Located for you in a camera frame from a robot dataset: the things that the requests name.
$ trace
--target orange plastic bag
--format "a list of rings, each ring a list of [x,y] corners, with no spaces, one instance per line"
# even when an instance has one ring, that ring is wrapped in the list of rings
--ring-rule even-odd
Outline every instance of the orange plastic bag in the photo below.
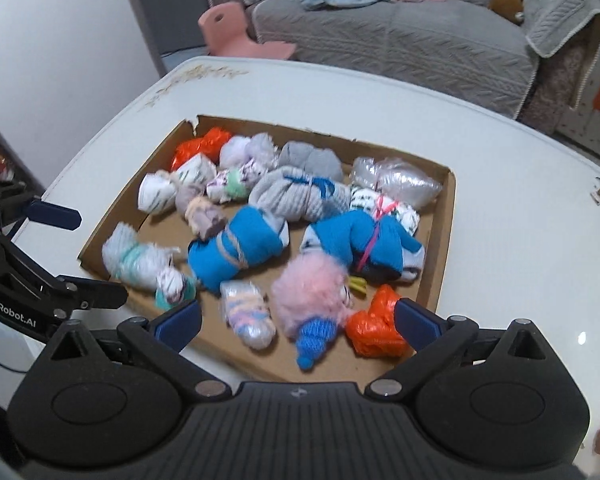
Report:
[[[220,161],[220,149],[231,139],[231,132],[220,126],[211,128],[205,136],[182,142],[176,148],[176,153],[171,161],[171,171],[176,171],[191,157],[202,153],[212,163]]]
[[[394,307],[400,299],[391,286],[385,284],[371,300],[368,311],[359,310],[345,326],[347,337],[356,353],[364,357],[401,357],[409,345],[394,325]]]

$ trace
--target sofa cushion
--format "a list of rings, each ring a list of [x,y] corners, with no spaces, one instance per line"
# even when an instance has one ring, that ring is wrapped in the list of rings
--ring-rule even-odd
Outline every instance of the sofa cushion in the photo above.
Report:
[[[297,44],[300,61],[388,76],[512,118],[538,68],[519,27],[460,0],[338,10],[264,0],[253,23],[259,41]]]

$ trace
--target yellow object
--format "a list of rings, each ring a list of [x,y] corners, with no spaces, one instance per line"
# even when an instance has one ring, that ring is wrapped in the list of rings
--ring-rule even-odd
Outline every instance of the yellow object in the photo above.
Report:
[[[366,280],[357,276],[349,276],[349,288],[366,296]]]
[[[520,25],[525,19],[522,0],[491,0],[487,8],[515,25]]]

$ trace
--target cardboard tray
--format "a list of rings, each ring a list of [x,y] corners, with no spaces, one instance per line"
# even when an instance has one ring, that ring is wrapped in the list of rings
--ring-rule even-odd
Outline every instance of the cardboard tray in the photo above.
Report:
[[[456,195],[456,178],[449,168],[409,153],[367,142],[296,130],[276,124],[237,119],[200,116],[195,130],[188,121],[181,122],[125,186],[82,248],[78,258],[86,270],[97,278],[109,279],[109,274],[102,263],[101,249],[118,222],[132,225],[138,230],[139,238],[143,242],[151,241],[162,246],[178,246],[183,254],[187,253],[191,232],[185,221],[175,211],[160,218],[148,217],[145,213],[138,211],[138,189],[145,174],[170,168],[171,158],[178,144],[189,140],[192,136],[206,134],[213,126],[222,126],[231,132],[245,136],[268,132],[278,146],[283,146],[289,140],[302,140],[320,148],[331,148],[343,162],[345,174],[349,174],[350,165],[357,156],[372,156],[376,160],[388,156],[398,156],[441,182],[443,190],[437,200],[420,211],[420,226],[416,232],[416,238],[426,247],[424,270],[416,282],[395,287],[403,297],[411,298],[435,312],[445,272]],[[227,216],[231,218],[241,205],[232,204],[223,207]],[[241,272],[238,278],[252,280],[262,291],[269,292],[270,284],[282,272],[286,262],[298,253],[306,225],[306,222],[291,223],[289,225],[289,247],[282,256],[270,260],[263,266],[247,269]],[[190,274],[190,269],[186,264],[182,264],[180,268]],[[355,297],[354,308],[366,310],[375,291],[376,288],[370,286],[366,299]],[[192,341],[192,345],[260,380],[353,381],[363,388],[369,381],[395,366],[397,362],[395,359],[388,358],[358,357],[347,337],[341,335],[326,357],[311,372],[301,372],[296,365],[296,348],[293,342],[287,340],[282,334],[278,334],[273,344],[266,350],[252,351],[243,345],[234,332],[222,321],[218,309],[218,298],[209,292],[202,291],[198,293],[198,300],[202,306],[203,325],[200,334]],[[161,312],[154,305],[153,294],[129,289],[128,303],[139,314],[149,319],[153,319]]]

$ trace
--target sofa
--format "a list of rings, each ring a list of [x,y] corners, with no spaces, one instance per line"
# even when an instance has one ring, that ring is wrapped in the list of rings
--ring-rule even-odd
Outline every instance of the sofa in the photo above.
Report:
[[[480,105],[552,134],[576,107],[600,49],[598,0],[523,0],[515,25],[490,0],[378,2],[304,10],[299,0],[241,2],[259,41],[296,59],[387,76]]]

